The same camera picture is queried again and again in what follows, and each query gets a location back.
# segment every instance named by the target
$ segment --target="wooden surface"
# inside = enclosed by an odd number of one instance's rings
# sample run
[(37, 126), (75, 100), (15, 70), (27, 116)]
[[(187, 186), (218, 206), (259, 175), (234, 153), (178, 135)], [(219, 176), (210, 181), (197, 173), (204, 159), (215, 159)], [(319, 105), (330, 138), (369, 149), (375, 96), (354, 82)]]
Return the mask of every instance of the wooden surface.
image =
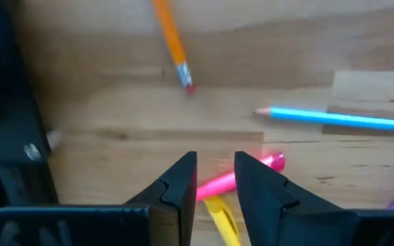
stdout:
[[(25, 0), (12, 12), (49, 128), (62, 203), (119, 204), (188, 150), (198, 182), (235, 150), (342, 207), (394, 199), (394, 133), (252, 118), (270, 104), (394, 118), (394, 1), (172, 1), (197, 84), (186, 96), (143, 1)], [(248, 245), (235, 193), (224, 195)], [(193, 245), (223, 245), (202, 204)]]

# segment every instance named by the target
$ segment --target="wooden table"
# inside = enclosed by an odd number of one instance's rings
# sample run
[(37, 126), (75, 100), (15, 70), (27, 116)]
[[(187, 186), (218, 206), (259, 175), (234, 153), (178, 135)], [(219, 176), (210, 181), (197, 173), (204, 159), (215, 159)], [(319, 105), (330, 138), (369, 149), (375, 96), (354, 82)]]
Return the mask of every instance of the wooden table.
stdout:
[[(95, 28), (88, 15), (70, 23), (91, 12), (63, 4), (26, 1), (14, 15), (45, 122), (64, 132), (50, 160), (62, 203), (121, 204), (189, 150), (198, 153), (199, 183), (232, 170), (236, 150), (283, 151), (284, 175), (339, 206), (393, 201), (394, 133), (251, 112), (277, 104), (394, 118), (394, 8), (185, 32), (197, 84), (186, 96), (160, 33)], [(248, 245), (236, 193), (223, 198)], [(223, 245), (197, 204), (192, 245), (203, 243)]]

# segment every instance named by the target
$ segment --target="pink highlighter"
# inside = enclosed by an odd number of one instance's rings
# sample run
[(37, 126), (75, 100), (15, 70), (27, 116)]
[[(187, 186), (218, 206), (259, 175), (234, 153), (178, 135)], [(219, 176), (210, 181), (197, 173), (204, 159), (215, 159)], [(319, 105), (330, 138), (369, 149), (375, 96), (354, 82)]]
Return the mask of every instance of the pink highlighter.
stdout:
[[(281, 152), (267, 156), (261, 159), (261, 162), (266, 164), (268, 167), (273, 168), (277, 172), (281, 172), (285, 167), (285, 157)], [(235, 173), (230, 172), (199, 186), (197, 188), (196, 200), (198, 202), (206, 197), (223, 194), (236, 188), (237, 183), (235, 182)]]

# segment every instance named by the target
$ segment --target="orange pencil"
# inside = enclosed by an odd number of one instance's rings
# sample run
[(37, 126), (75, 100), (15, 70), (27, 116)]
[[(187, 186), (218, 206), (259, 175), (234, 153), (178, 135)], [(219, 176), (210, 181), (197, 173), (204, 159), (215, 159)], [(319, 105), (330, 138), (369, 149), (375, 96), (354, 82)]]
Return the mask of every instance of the orange pencil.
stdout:
[(163, 36), (165, 37), (166, 44), (170, 49), (174, 65), (176, 66), (177, 73), (185, 91), (193, 93), (195, 88), (192, 83), (191, 73), (186, 62), (185, 51), (183, 50), (177, 27), (174, 24), (168, 0), (152, 0), (155, 6), (157, 18), (162, 27)]

